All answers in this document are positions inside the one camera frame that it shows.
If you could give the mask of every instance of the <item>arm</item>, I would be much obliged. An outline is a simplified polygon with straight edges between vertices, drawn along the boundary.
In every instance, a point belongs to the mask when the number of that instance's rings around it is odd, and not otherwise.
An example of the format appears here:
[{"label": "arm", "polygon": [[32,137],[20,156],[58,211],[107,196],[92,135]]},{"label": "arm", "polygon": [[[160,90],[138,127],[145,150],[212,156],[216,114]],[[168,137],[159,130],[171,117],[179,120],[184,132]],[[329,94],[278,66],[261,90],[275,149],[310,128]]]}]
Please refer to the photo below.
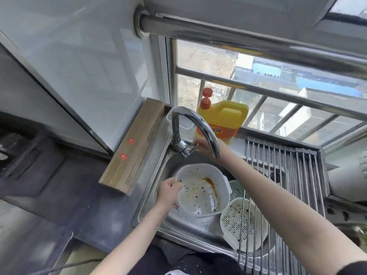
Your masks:
[{"label": "arm", "polygon": [[[241,183],[310,274],[335,275],[349,263],[367,261],[367,254],[333,224],[254,170],[223,141],[218,141],[220,158],[214,161],[224,166]],[[212,158],[206,139],[197,139],[194,144],[199,144],[199,150]]]},{"label": "arm", "polygon": [[140,224],[91,273],[91,275],[126,275],[143,257],[156,231],[182,187],[174,178],[161,182],[157,202]]}]

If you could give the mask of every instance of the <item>bottle label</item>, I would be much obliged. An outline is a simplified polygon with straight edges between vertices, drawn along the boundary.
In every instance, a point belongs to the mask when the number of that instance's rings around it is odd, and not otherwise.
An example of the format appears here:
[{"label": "bottle label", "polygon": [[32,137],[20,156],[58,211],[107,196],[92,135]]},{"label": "bottle label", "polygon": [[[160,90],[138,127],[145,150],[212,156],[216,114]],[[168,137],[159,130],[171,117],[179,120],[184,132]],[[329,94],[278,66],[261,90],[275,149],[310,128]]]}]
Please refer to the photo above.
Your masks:
[{"label": "bottle label", "polygon": [[[232,128],[227,128],[227,127],[223,127],[223,126],[218,126],[218,125],[213,125],[213,124],[209,124],[211,129],[213,130],[213,132],[215,133],[215,135],[217,136],[217,138],[222,139],[224,142],[226,142],[225,140],[228,140],[230,138],[233,138],[234,135],[236,135],[238,128],[237,129],[232,129]],[[196,132],[201,135],[204,136],[199,128],[196,128]]]}]

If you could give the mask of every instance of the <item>cable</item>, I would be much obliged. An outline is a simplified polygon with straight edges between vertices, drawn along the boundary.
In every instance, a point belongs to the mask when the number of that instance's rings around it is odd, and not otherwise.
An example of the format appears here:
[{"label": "cable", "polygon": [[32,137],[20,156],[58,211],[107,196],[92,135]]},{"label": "cable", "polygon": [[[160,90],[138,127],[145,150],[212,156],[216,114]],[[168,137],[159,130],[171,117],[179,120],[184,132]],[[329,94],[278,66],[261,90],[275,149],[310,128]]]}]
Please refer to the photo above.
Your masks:
[{"label": "cable", "polygon": [[51,268],[42,269],[40,271],[33,272],[33,273],[28,274],[28,275],[44,275],[44,274],[48,274],[48,273],[51,273],[51,272],[54,272],[54,271],[62,270],[64,268],[73,267],[73,266],[86,264],[86,263],[93,263],[93,262],[96,262],[96,261],[102,261],[102,259],[91,259],[91,260],[78,261],[76,263],[69,263],[69,264],[65,264],[63,266],[59,266],[59,267],[51,267]]}]

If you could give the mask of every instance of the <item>window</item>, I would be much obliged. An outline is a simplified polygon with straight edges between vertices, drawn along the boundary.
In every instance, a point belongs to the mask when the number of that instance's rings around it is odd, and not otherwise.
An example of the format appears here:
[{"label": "window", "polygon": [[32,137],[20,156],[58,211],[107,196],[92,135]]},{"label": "window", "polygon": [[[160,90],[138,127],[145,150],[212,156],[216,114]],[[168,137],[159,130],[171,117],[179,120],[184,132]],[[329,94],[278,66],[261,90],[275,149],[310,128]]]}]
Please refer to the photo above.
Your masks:
[{"label": "window", "polygon": [[325,18],[367,25],[367,0],[337,0]]},{"label": "window", "polygon": [[[192,42],[178,40],[177,46],[178,67],[367,113],[365,81]],[[200,82],[199,79],[178,76],[178,105],[196,111],[202,98],[199,97]],[[244,125],[266,132],[274,132],[273,128],[295,106],[271,97],[264,101],[262,95],[242,89],[231,92],[228,85],[206,81],[205,87],[213,89],[212,103],[232,100],[248,105],[248,115],[252,118],[251,121],[246,120]],[[329,112],[303,106],[274,133],[321,145],[360,123],[340,116],[308,138],[302,139],[330,116],[332,114]]]}]

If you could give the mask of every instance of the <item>hand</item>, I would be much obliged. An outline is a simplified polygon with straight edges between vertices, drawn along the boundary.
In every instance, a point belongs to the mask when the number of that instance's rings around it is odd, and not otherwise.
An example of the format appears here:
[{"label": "hand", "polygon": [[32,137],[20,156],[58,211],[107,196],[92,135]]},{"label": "hand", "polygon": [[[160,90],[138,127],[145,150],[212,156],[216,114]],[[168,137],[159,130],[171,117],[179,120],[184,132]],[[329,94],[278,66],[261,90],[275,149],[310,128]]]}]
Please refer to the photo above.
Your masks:
[{"label": "hand", "polygon": [[221,139],[218,138],[218,143],[219,143],[219,158],[214,158],[212,156],[210,147],[209,147],[209,143],[208,141],[201,137],[201,138],[197,138],[194,140],[194,142],[192,143],[193,145],[197,144],[197,148],[200,152],[204,153],[206,156],[208,156],[210,158],[211,161],[213,161],[214,163],[217,163],[219,165],[224,166],[227,161],[233,157],[236,156],[230,147],[228,147]]},{"label": "hand", "polygon": [[158,188],[156,205],[162,206],[167,212],[177,202],[178,191],[182,188],[182,183],[177,182],[174,177],[163,180]]}]

